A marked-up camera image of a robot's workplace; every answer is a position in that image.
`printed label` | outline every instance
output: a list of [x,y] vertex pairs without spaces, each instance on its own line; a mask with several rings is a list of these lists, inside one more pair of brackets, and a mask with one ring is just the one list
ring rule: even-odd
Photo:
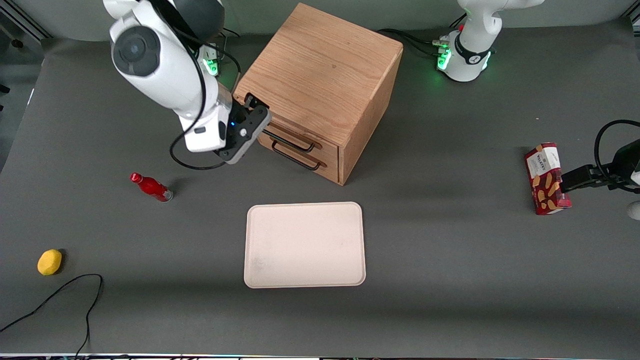
[[529,174],[531,179],[542,176],[544,173],[554,168],[560,167],[560,157],[555,147],[546,147],[538,151],[527,159]]
[[167,202],[173,198],[173,193],[171,192],[171,190],[167,190],[162,195],[153,194],[152,196],[162,202]]

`white ball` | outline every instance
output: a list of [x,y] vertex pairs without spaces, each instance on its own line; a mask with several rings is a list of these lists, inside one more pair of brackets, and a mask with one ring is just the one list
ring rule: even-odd
[[634,220],[640,220],[640,201],[634,201],[629,204],[627,214]]

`red cardboard box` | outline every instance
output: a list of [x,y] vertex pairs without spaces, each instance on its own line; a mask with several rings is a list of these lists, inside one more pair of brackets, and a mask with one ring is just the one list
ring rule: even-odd
[[551,215],[571,207],[569,195],[560,191],[562,170],[556,143],[545,142],[525,155],[536,214]]

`bottle cap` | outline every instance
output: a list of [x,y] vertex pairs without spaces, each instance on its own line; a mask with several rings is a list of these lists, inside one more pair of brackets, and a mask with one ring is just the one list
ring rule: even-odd
[[129,179],[131,179],[131,181],[133,181],[134,183],[138,184],[142,182],[142,175],[140,175],[137,172],[134,172],[131,174],[131,177]]

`wood grain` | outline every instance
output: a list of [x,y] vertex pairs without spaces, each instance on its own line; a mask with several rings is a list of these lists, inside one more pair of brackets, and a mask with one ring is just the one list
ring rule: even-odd
[[400,65],[402,52],[397,54],[397,58],[391,63],[387,74],[381,80],[380,87],[375,91],[375,96],[369,107],[362,114],[362,119],[356,128],[351,132],[349,142],[340,148],[340,181],[344,185],[351,174],[353,167],[358,162],[362,151],[369,142],[373,131],[378,126],[380,119],[385,114],[391,99],[391,93],[396,83],[396,74]]
[[299,4],[240,80],[285,121],[344,146],[402,44]]
[[[278,149],[344,185],[387,109],[401,43],[299,4],[240,80],[234,97],[250,92],[269,105],[269,130],[308,154]],[[271,149],[273,141],[258,141]]]

